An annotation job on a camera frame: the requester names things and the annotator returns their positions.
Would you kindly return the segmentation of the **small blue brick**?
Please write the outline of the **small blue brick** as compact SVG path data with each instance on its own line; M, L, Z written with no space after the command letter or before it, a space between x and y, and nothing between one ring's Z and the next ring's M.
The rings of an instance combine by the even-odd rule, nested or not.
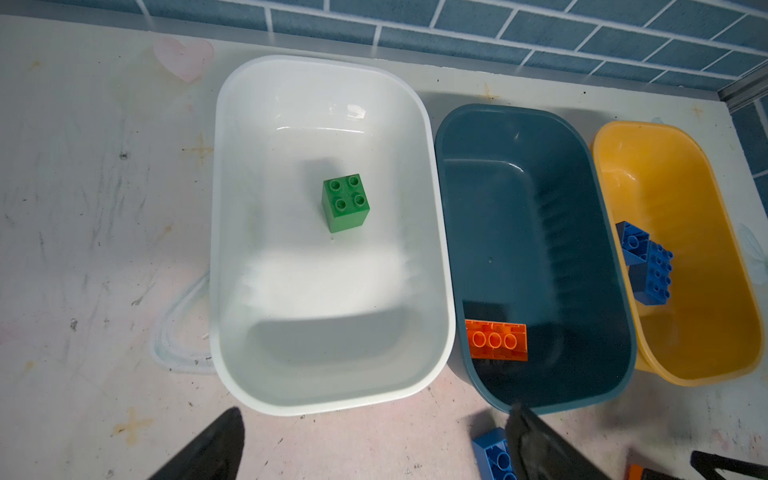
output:
M633 266L646 263L650 235L626 221L618 222L616 229L625 264Z

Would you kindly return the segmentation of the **blue long brick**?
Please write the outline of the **blue long brick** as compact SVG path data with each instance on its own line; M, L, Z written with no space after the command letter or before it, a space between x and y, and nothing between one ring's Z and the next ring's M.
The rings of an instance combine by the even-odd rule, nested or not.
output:
M673 258L671 251L652 240L648 242L647 260L629 267L629 280L637 301L650 306L667 303Z

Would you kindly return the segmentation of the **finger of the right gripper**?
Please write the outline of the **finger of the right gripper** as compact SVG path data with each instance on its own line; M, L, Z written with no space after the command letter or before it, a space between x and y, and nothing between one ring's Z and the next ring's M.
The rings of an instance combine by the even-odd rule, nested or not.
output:
M691 453L690 464L707 480L724 480L720 471L738 473L754 479L768 479L768 467L766 465L731 459L698 450L694 450Z

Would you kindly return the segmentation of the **orange brick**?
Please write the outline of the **orange brick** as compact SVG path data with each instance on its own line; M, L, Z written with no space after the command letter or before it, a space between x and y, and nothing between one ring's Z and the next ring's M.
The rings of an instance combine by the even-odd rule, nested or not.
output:
M658 472L651 468L642 467L637 464L631 464L628 467L627 480L680 480L677 477Z
M528 361L526 325L466 319L465 327L472 359Z

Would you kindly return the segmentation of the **dark teal plastic bin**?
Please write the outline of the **dark teal plastic bin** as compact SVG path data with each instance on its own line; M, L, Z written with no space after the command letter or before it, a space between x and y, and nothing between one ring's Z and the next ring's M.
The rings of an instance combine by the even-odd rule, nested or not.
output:
M546 111L469 104L441 122L435 151L456 311L450 368L502 411L614 398L637 342L585 141ZM528 361L472 359L466 319L526 325Z

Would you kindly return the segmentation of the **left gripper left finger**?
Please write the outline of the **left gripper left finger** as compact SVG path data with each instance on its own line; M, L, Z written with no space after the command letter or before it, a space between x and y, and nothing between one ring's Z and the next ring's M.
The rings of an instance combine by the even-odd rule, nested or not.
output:
M150 477L161 479L235 479L242 460L245 426L232 407Z

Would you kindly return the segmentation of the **yellow plastic bin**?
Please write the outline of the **yellow plastic bin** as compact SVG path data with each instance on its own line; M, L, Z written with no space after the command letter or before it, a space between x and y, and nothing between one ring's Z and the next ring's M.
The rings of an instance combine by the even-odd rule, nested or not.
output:
M676 127L614 121L591 152L610 220L633 224L673 254L666 303L632 303L637 369L686 387L754 371L763 322L704 151Z

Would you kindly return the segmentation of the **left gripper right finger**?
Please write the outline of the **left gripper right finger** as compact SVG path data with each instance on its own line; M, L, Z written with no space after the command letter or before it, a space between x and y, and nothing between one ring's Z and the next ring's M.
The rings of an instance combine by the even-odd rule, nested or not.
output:
M608 476L526 406L511 406L505 426L518 479L601 479Z

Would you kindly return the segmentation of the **green square brick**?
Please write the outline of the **green square brick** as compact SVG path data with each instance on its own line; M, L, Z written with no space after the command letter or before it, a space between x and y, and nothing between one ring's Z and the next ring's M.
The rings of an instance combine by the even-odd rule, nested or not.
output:
M360 175L325 180L322 207L331 233L362 226L370 206Z

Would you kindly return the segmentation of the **white plastic bin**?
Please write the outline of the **white plastic bin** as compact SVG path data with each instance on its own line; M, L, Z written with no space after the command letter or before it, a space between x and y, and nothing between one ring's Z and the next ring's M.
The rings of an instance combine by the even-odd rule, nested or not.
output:
M331 233L323 182L370 211ZM455 338L428 112L370 66L269 55L216 102L210 260L215 370L246 406L298 416L426 388Z

